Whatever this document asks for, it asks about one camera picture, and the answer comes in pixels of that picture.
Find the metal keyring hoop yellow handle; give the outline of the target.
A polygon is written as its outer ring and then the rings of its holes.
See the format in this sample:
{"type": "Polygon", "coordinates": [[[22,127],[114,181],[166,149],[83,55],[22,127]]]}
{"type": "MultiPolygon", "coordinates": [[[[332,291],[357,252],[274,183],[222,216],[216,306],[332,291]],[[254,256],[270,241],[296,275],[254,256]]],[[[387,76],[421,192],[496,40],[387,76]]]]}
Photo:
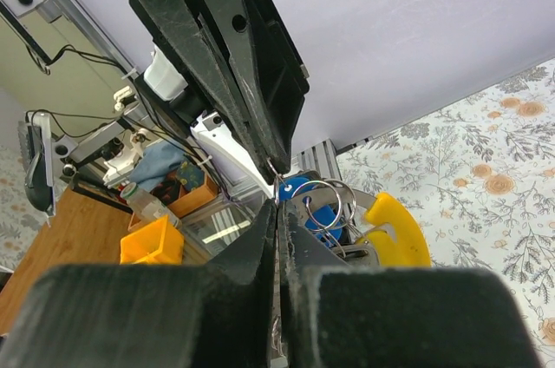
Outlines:
{"type": "Polygon", "coordinates": [[[343,198],[339,246],[326,247],[301,223],[295,200],[280,202],[277,224],[282,333],[291,367],[430,367],[429,329],[402,338],[392,309],[397,290],[429,267],[428,246],[412,215],[386,193],[338,180],[343,198]]]}

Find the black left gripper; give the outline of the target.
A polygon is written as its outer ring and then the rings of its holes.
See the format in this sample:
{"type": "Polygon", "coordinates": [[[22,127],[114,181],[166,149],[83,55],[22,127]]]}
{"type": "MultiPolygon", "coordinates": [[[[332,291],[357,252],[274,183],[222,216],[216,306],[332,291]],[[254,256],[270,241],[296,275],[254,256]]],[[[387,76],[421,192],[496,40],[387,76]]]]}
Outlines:
{"type": "Polygon", "coordinates": [[[130,0],[172,65],[264,177],[290,168],[308,73],[272,0],[130,0]]]}

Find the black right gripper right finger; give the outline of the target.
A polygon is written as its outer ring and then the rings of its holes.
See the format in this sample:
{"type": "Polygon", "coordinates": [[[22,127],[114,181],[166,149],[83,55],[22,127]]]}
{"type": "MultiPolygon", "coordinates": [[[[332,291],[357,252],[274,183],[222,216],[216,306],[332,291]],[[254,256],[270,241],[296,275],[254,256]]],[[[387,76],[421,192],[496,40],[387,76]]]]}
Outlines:
{"type": "Polygon", "coordinates": [[[459,267],[368,268],[277,210],[283,337],[292,367],[538,367],[502,280],[459,267]]]}

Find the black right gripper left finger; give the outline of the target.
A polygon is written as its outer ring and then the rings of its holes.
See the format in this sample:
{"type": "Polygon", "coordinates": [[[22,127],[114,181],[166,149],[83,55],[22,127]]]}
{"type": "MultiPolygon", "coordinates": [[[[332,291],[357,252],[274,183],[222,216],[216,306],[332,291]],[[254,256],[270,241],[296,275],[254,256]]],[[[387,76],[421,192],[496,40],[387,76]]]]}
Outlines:
{"type": "Polygon", "coordinates": [[[64,265],[31,288],[4,367],[266,367],[277,206],[200,266],[64,265]]]}

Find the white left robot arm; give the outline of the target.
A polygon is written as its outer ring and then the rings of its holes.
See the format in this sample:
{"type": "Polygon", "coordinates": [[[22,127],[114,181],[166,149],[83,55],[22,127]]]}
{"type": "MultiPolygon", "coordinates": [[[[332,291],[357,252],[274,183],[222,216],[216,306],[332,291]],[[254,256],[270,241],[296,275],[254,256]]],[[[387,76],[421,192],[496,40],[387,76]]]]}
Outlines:
{"type": "Polygon", "coordinates": [[[309,74],[272,0],[128,0],[153,40],[139,94],[269,196],[291,169],[309,74]]]}

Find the blue key tag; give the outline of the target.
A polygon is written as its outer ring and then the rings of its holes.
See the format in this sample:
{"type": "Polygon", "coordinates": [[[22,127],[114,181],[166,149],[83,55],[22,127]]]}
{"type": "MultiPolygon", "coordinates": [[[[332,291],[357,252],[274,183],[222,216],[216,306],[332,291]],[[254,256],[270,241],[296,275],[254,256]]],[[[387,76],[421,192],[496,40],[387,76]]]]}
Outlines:
{"type": "Polygon", "coordinates": [[[326,247],[339,246],[344,224],[338,183],[301,174],[278,182],[276,195],[280,202],[296,201],[301,223],[326,247]]]}

